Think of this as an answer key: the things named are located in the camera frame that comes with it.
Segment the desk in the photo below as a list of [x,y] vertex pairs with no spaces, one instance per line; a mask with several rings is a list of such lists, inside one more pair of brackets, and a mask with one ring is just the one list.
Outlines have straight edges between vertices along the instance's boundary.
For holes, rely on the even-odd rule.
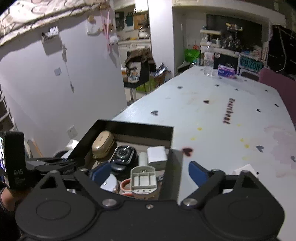
[[[226,124],[230,98],[235,101]],[[196,66],[142,97],[114,120],[173,126],[172,148],[193,149],[191,157],[183,157],[178,203],[197,188],[188,175],[190,161],[226,174],[251,164],[285,210],[279,238],[295,240],[296,163],[291,156],[296,157],[296,132],[274,88],[243,77],[207,77]],[[256,146],[263,146],[263,153]]]

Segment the wall socket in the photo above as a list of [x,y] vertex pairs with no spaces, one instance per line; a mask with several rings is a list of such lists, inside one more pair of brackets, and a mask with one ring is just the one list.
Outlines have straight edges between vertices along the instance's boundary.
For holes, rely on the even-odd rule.
[[68,130],[67,130],[68,136],[70,137],[70,139],[74,139],[78,133],[77,130],[75,129],[74,126],[71,126]]

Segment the gray heart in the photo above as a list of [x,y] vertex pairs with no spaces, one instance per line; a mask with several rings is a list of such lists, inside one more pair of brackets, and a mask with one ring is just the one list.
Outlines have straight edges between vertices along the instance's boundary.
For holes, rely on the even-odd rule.
[[158,110],[151,111],[152,115],[158,115]]
[[259,152],[263,152],[264,147],[263,146],[256,146]]

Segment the black sleeve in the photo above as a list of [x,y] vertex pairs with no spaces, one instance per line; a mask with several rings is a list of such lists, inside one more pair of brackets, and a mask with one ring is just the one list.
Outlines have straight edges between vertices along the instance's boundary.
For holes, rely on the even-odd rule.
[[20,231],[15,221],[15,214],[6,209],[1,199],[5,187],[5,184],[0,182],[0,241],[16,241],[20,237]]

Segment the black heart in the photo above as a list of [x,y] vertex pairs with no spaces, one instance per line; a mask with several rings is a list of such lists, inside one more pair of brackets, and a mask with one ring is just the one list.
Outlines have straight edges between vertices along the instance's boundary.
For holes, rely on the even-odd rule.
[[193,149],[190,147],[187,147],[187,148],[183,148],[182,151],[185,154],[185,156],[190,157],[192,155]]
[[158,115],[158,110],[151,111],[152,115]]
[[263,146],[256,146],[256,147],[257,147],[257,149],[258,149],[259,152],[262,152],[263,153],[263,149],[264,149]]

